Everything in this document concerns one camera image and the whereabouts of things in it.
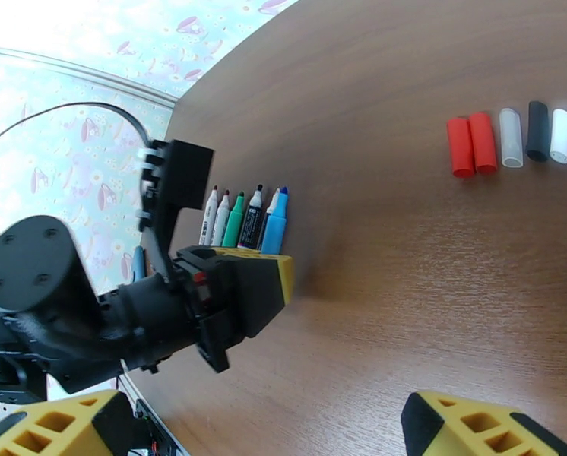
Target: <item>green marker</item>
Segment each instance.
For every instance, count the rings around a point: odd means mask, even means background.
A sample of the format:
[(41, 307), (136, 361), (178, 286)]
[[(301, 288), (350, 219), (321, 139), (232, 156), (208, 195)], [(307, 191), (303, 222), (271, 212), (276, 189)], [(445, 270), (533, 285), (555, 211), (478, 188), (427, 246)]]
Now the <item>green marker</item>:
[(237, 247), (239, 229), (241, 228), (241, 222), (243, 222), (244, 201), (245, 194), (243, 192), (240, 192), (239, 196), (237, 196), (237, 201), (235, 201), (235, 207), (229, 215), (229, 223), (226, 225), (226, 231), (224, 232), (224, 239), (222, 241), (222, 246), (224, 248)]

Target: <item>red marker cap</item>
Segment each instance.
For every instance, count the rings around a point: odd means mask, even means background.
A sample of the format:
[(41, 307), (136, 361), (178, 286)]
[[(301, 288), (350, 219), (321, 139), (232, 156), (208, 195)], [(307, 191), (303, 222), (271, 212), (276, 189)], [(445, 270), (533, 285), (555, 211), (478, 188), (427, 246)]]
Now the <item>red marker cap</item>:
[(446, 123), (448, 144), (450, 145), (450, 161), (452, 175), (459, 179), (467, 179), (474, 173), (474, 146), (471, 143), (469, 121), (465, 118), (454, 118)]
[(477, 112), (469, 116), (471, 140), (474, 142), (474, 159), (476, 170), (481, 174), (495, 173), (497, 171), (497, 153), (495, 135), (490, 116), (484, 112)]

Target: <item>floral wallpaper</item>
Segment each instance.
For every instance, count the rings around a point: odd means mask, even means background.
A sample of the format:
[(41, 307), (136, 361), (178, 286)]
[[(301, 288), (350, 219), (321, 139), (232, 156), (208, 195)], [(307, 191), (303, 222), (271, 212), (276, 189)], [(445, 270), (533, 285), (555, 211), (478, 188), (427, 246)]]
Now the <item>floral wallpaper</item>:
[(297, 0), (0, 0), (0, 47), (181, 96)]
[[(50, 106), (79, 100), (116, 104), (163, 138), (171, 110), (75, 78), (0, 65), (0, 131)], [(73, 106), (25, 122), (0, 138), (0, 233), (37, 214), (72, 229), (99, 292), (130, 281), (140, 233), (137, 154), (141, 140), (106, 110)]]

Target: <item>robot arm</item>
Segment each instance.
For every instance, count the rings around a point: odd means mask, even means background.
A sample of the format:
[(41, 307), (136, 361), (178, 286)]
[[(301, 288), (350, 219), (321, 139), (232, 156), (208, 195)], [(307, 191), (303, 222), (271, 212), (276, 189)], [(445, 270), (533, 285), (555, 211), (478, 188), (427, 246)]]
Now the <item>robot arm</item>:
[(178, 213), (201, 209), (213, 151), (152, 141), (141, 174), (140, 230), (156, 273), (96, 296), (74, 240), (54, 217), (0, 235), (0, 401), (46, 399), (46, 374), (75, 393), (196, 344), (216, 372), (290, 299), (292, 261), (191, 247), (169, 257)]

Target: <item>black marker cap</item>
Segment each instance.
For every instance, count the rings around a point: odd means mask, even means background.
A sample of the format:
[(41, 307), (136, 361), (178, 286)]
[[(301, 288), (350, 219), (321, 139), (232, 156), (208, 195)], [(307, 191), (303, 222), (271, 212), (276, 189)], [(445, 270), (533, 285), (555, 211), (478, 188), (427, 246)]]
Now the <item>black marker cap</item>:
[(544, 163), (550, 158), (550, 114), (540, 101), (528, 104), (528, 136), (526, 155), (530, 160)]

